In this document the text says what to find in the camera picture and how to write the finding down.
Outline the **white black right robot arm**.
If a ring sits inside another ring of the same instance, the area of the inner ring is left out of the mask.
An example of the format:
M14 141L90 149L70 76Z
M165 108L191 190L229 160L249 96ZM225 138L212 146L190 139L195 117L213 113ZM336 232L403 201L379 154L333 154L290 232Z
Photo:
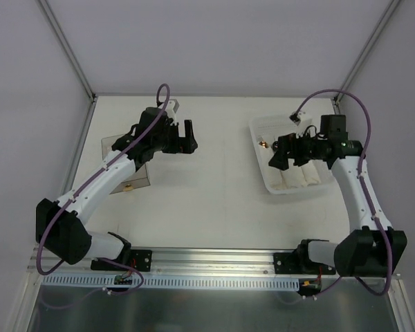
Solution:
M293 261L306 274L329 266L343 277L391 277L407 245L381 210L367 171L365 148L349 139L346 118L321 117L320 131L278 137L269 166L286 171L312 160L326 163L338 182L349 218L349 234L340 243L304 239L293 251Z

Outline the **white paper napkin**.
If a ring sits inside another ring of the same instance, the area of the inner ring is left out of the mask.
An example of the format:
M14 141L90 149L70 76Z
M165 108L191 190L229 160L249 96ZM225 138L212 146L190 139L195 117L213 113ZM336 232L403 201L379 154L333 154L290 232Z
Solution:
M268 161L264 161L264 169L268 184L274 190L284 190L286 188L284 179L281 172L268 164Z

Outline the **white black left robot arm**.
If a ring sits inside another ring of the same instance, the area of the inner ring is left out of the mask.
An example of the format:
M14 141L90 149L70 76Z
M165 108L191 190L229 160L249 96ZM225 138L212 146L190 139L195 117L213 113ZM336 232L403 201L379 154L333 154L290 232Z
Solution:
M112 144L83 184L54 201L43 199L38 203L35 239L39 249L51 251L70 265L92 258L107 260L116 270L126 268L131 261L131 244L113 232L89 232L85 225L103 200L155 153L194 153L198 144L191 120L184 121L184 130L180 136L172 111L146 108L139 122Z

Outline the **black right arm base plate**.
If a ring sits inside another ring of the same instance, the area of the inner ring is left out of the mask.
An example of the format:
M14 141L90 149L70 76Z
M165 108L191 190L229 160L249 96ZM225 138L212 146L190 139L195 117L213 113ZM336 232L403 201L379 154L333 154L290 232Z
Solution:
M335 275L335 268L311 261L296 250L273 253L273 268L276 275Z

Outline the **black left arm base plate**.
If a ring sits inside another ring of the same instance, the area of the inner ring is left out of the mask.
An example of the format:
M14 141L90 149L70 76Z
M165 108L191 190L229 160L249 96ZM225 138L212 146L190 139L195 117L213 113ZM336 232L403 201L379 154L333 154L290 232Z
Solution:
M135 268L140 272L149 272L151 270L152 263L152 250L145 249L131 249L127 255L127 260L119 264ZM126 268L114 266L113 264L102 261L101 259L93 260L91 262L91 270L95 271L127 271Z

